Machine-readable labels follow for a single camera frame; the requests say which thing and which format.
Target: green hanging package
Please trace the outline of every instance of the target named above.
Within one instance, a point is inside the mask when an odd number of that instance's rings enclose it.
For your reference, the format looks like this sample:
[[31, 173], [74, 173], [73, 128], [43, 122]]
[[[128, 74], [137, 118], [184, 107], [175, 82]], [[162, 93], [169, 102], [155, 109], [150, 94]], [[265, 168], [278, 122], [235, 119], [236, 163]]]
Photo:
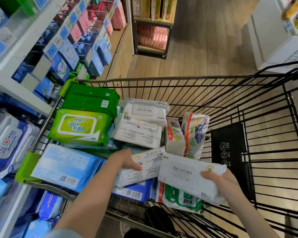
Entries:
[[115, 119], [119, 98], [114, 89], [71, 84], [62, 108], [99, 112]]
[[200, 214], [202, 200], [158, 181], [155, 201], [169, 208]]
[[112, 117], [96, 112], [59, 109], [48, 139], [60, 143], [105, 146]]

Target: hand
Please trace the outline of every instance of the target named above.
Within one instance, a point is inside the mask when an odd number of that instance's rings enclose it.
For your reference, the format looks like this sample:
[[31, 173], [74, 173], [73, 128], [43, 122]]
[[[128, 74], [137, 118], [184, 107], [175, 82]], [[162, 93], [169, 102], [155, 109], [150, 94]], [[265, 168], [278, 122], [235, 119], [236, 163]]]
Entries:
[[200, 175], [207, 180], [212, 180], [216, 184], [219, 192], [226, 198], [230, 207], [236, 206], [240, 201], [246, 199], [237, 179], [229, 169], [226, 169], [226, 172], [222, 176], [210, 171], [202, 171]]
[[131, 158], [131, 149], [122, 149], [113, 153], [109, 158], [116, 159], [117, 162], [122, 163], [122, 168], [134, 169], [135, 171], [142, 171], [142, 167], [136, 164]]

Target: black metal frame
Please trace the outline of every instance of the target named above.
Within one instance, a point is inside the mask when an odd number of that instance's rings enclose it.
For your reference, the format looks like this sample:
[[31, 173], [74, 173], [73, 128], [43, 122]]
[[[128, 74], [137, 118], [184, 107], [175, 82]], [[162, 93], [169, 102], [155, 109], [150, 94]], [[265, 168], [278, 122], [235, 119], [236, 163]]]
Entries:
[[[156, 27], [165, 27], [165, 28], [169, 29], [167, 46], [166, 46], [166, 50], [164, 53], [138, 48], [138, 24], [140, 24], [140, 23], [148, 24], [148, 25], [152, 25], [152, 26], [156, 26]], [[138, 55], [141, 53], [146, 53], [146, 54], [154, 55], [157, 57], [162, 57], [163, 59], [167, 59], [169, 44], [170, 44], [171, 35], [172, 35], [172, 29], [173, 29], [173, 26], [167, 25], [167, 24], [159, 24], [159, 23], [152, 23], [152, 22], [147, 22], [147, 21], [133, 20], [133, 42], [134, 42], [135, 54]]]
[[[168, 116], [178, 117], [180, 121], [185, 111], [210, 115], [209, 130], [243, 124], [247, 149], [241, 156], [243, 162], [249, 164], [254, 192], [251, 202], [276, 231], [298, 237], [298, 229], [285, 223], [286, 219], [298, 219], [298, 113], [293, 97], [298, 85], [288, 87], [289, 83], [298, 80], [298, 68], [286, 74], [263, 74], [263, 71], [254, 75], [79, 82], [115, 89], [121, 99], [130, 97], [166, 101], [171, 107]], [[36, 152], [43, 152], [50, 142], [46, 141], [46, 136], [53, 123], [52, 116], [44, 125], [46, 129], [37, 141], [41, 146], [35, 147]], [[208, 131], [201, 160], [212, 158], [211, 141], [212, 135]], [[74, 200], [77, 195], [48, 183], [29, 184], [51, 190], [69, 200]], [[168, 208], [154, 200], [141, 203], [114, 195], [108, 204], [106, 216], [130, 223], [159, 237], [175, 237], [163, 226], [165, 219], [161, 220], [162, 216], [172, 221], [179, 237], [238, 237], [246, 232], [227, 205], [204, 203], [202, 209], [203, 214], [198, 215]], [[152, 212], [154, 220], [148, 219], [148, 211]]]

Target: person's left hand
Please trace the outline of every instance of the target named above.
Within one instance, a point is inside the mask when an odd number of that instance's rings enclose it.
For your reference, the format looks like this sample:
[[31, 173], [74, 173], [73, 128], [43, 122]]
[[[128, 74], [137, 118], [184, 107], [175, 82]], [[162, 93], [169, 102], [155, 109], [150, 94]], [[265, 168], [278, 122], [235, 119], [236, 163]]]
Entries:
[[134, 169], [135, 171], [142, 171], [142, 167], [136, 164], [131, 158], [131, 149], [122, 149], [113, 153], [110, 158], [122, 162], [123, 168]]

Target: person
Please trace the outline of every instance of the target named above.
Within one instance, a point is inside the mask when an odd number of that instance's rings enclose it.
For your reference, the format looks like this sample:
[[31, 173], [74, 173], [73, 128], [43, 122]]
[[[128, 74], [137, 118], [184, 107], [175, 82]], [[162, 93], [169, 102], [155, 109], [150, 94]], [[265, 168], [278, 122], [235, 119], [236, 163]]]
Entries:
[[[132, 160], [130, 149], [113, 153], [44, 238], [95, 238], [105, 215], [115, 178], [121, 168], [142, 170], [142, 167]], [[244, 196], [229, 169], [222, 176], [210, 171], [203, 171], [200, 175], [217, 185], [219, 192], [226, 198], [229, 207], [238, 216], [251, 238], [279, 238]]]

